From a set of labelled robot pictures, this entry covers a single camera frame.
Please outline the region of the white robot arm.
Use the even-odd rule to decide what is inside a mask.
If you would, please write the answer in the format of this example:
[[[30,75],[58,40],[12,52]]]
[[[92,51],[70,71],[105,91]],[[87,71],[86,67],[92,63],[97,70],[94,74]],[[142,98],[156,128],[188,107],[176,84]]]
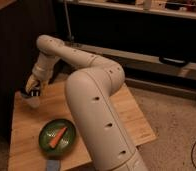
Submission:
[[[44,88],[59,60],[76,68],[66,81],[65,96],[95,169],[148,171],[110,100],[124,84],[122,66],[111,59],[67,46],[49,35],[39,36],[36,46],[39,56],[26,83],[26,91]]]

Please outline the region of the white and yellow gripper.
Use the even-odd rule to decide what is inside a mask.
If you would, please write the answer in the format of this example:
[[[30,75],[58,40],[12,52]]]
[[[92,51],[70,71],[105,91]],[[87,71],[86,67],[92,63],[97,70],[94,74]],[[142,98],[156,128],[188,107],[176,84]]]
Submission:
[[[29,93],[38,84],[39,80],[42,81],[40,82],[40,95],[42,95],[44,93],[46,86],[48,85],[48,80],[50,80],[52,77],[53,71],[43,69],[35,65],[32,69],[32,74],[33,75],[31,75],[27,81],[25,90],[27,93]]]

